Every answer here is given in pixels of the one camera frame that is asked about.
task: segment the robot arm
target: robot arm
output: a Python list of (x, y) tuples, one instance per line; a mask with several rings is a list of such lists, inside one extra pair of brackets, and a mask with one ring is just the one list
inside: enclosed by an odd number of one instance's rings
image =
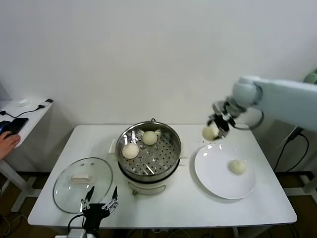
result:
[(213, 104), (214, 114), (209, 116), (208, 125), (215, 122), (220, 135), (225, 136), (229, 131), (228, 123), (234, 125), (234, 119), (252, 107), (266, 116), (317, 131), (316, 105), (316, 85), (255, 76), (240, 77), (233, 85), (232, 95)]

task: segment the small white table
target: small white table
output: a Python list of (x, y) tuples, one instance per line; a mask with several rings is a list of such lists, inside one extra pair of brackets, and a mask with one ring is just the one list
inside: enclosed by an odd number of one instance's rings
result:
[[(17, 116), (22, 112), (36, 109), (38, 104), (42, 103), (43, 101), (30, 101), (30, 104), (25, 107), (20, 107), (18, 105), (18, 101), (0, 101), (0, 111), (6, 111), (12, 116)], [(43, 109), (39, 109), (31, 113), (26, 113), (21, 116), (21, 118), (28, 118), (29, 120), (19, 132), (19, 135), (21, 136), (21, 141), (19, 142), (19, 144), (17, 144), (16, 148), (23, 143), (25, 138), (29, 135), (29, 133), (36, 126), (39, 120), (48, 111), (51, 105), (52, 103), (50, 103)], [(8, 115), (0, 115), (0, 121), (12, 121), (13, 119), (14, 118)], [(41, 189), (32, 188), (32, 185), (35, 182), (36, 177), (31, 177), (28, 179), (28, 181), (25, 181), (8, 163), (5, 162), (5, 160), (0, 161), (0, 173), (8, 178), (8, 180), (2, 186), (2, 193), (8, 187), (10, 182), (14, 183), (21, 190), (20, 195), (18, 196), (16, 202), (11, 208), (12, 212), (18, 212), (21, 206), (23, 205), (24, 200), (27, 197), (38, 197), (40, 195)]]
[[(113, 169), (113, 183), (103, 202), (110, 200), (118, 186), (119, 205), (102, 228), (211, 228), (261, 226), (240, 237), (255, 237), (274, 224), (293, 223), (297, 216), (273, 170), (250, 131), (232, 129), (226, 143), (239, 145), (247, 153), (256, 173), (254, 191), (240, 200), (226, 200), (206, 192), (195, 180), (192, 169), (194, 152), (207, 143), (201, 136), (204, 125), (170, 125), (182, 141), (180, 166), (166, 190), (156, 195), (132, 195), (113, 154), (108, 153), (113, 139), (128, 125), (82, 125), (75, 128), (53, 168), (28, 218), (37, 226), (66, 227), (74, 214), (58, 209), (53, 200), (53, 186), (58, 175), (73, 162), (87, 157), (108, 161)], [(81, 219), (72, 227), (80, 228)]]

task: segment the glass pot lid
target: glass pot lid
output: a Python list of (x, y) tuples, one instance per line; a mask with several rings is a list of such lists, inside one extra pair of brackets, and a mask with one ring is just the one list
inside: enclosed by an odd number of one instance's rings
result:
[(112, 169), (100, 158), (85, 158), (66, 168), (57, 178), (53, 188), (54, 202), (68, 213), (81, 212), (81, 199), (94, 187), (90, 203), (101, 202), (112, 184)]

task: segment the stainless steel steamer basket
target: stainless steel steamer basket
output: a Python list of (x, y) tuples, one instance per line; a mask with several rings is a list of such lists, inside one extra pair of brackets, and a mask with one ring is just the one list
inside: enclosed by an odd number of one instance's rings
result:
[[(154, 131), (158, 140), (154, 145), (142, 142), (146, 131)], [(126, 159), (122, 148), (127, 143), (136, 143), (139, 154), (134, 159)], [(123, 132), (115, 147), (118, 164), (129, 179), (139, 183), (154, 183), (168, 178), (179, 164), (181, 142), (179, 136), (170, 126), (157, 122), (145, 121), (131, 126)]]

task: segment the wire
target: wire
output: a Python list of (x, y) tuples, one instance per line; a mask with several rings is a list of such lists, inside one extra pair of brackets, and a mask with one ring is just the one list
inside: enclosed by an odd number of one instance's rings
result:
[(135, 233), (135, 230), (133, 230), (133, 232), (127, 238), (130, 238), (134, 233)]
[(236, 129), (238, 129), (238, 130), (253, 130), (253, 129), (258, 128), (258, 127), (262, 124), (263, 120), (264, 120), (264, 113), (261, 111), (261, 118), (260, 118), (260, 120), (259, 120), (257, 123), (255, 123), (254, 125), (249, 126), (248, 128), (240, 128), (240, 127), (236, 127), (235, 125), (233, 125), (233, 127), (236, 128)]
[(187, 233), (187, 231), (185, 231), (185, 230), (176, 230), (176, 231), (173, 231), (167, 238), (171, 238), (173, 235), (175, 235), (177, 232), (181, 232), (181, 231), (183, 231), (186, 235), (187, 235), (187, 237), (188, 238), (191, 238), (191, 236)]
[(147, 237), (147, 234), (148, 234), (148, 230), (145, 230), (145, 234), (144, 234), (143, 238)]
[(69, 221), (69, 223), (68, 223), (68, 225), (67, 225), (67, 231), (68, 231), (68, 233), (70, 232), (70, 224), (72, 223), (72, 221), (74, 221), (76, 218), (78, 218), (78, 217), (82, 217), (84, 214), (79, 214), (79, 215), (76, 215), (76, 216), (74, 216), (72, 219), (70, 219), (70, 221)]
[(283, 148), (282, 148), (282, 150), (281, 150), (281, 153), (280, 153), (279, 156), (278, 156), (278, 159), (277, 159), (277, 162), (276, 162), (276, 164), (275, 164), (275, 167), (274, 167), (274, 170), (273, 170), (273, 171), (276, 170), (277, 165), (278, 165), (278, 163), (279, 163), (279, 160), (281, 159), (282, 154), (283, 154), (283, 152), (284, 152), (284, 149), (285, 149), (286, 145), (287, 145), (289, 142), (290, 142), (290, 140), (287, 140), (287, 141), (285, 142), (285, 144), (283, 145)]
[(267, 230), (269, 237), (273, 238), (272, 233), (269, 231), (269, 229)]
[[(12, 222), (9, 222), (8, 220), (8, 217), (11, 216), (11, 215), (14, 215), (14, 214), (19, 214), (19, 216), (17, 216)], [(11, 230), (11, 227), (12, 225), (20, 218), (20, 221), (18, 223), (18, 225), (13, 229)], [(5, 238), (5, 237), (8, 237), (9, 235), (11, 235), (13, 232), (15, 232), (19, 226), (21, 225), (22, 223), (22, 219), (25, 218), (26, 220), (28, 219), (25, 215), (21, 214), (20, 212), (14, 212), (14, 213), (11, 213), (7, 216), (3, 216), (3, 219), (8, 223), (8, 225), (5, 227), (4, 229), (4, 236), (2, 236), (1, 238)]]
[(26, 111), (26, 112), (23, 112), (23, 113), (20, 113), (19, 115), (17, 115), (16, 117), (15, 116), (12, 116), (11, 114), (9, 114), (9, 113), (7, 113), (7, 112), (5, 112), (5, 114), (7, 114), (8, 116), (10, 116), (10, 117), (12, 117), (12, 118), (18, 118), (19, 116), (21, 116), (21, 115), (23, 115), (23, 114), (25, 114), (25, 113), (32, 113), (32, 112), (35, 112), (35, 111), (37, 111), (38, 109), (40, 109), (39, 107), (37, 107), (36, 109), (34, 109), (34, 110), (31, 110), (31, 111)]
[(203, 234), (203, 236), (202, 236), (201, 238), (205, 238), (205, 237), (213, 238), (213, 236), (211, 235), (210, 230), (209, 230), (209, 232), (208, 232), (208, 233)]
[(294, 226), (294, 224), (289, 224), (289, 229), (291, 230), (292, 232), (292, 235), (294, 238), (299, 238), (299, 233), (298, 233), (298, 230), (296, 229), (296, 227)]
[(307, 137), (305, 137), (303, 134), (299, 134), (299, 136), (303, 137), (305, 140), (306, 140), (306, 143), (307, 143), (307, 146), (306, 146), (306, 151), (305, 153), (303, 154), (303, 156), (301, 157), (301, 159), (297, 162), (296, 165), (294, 165), (293, 167), (291, 167), (289, 170), (287, 170), (286, 172), (290, 172), (290, 170), (292, 170), (293, 168), (295, 168), (296, 166), (298, 166), (301, 161), (304, 159), (304, 157), (306, 156), (307, 152), (308, 152), (308, 149), (309, 149), (309, 141), (307, 139)]
[(299, 238), (299, 233), (298, 233), (298, 230), (296, 229), (295, 225), (294, 224), (291, 224), (291, 227), (294, 228), (295, 232), (296, 232), (296, 235), (297, 235), (297, 238)]

